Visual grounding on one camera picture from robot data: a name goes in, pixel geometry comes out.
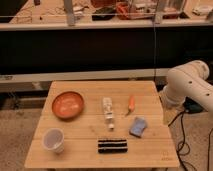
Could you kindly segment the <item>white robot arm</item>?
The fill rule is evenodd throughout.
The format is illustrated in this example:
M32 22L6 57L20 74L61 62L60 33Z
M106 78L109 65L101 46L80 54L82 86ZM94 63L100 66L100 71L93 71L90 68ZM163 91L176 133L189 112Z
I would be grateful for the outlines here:
M181 106L190 98L209 113L213 113L213 85L206 79L210 74L208 65L194 60L171 68L166 76L167 84L162 90L162 103L168 108Z

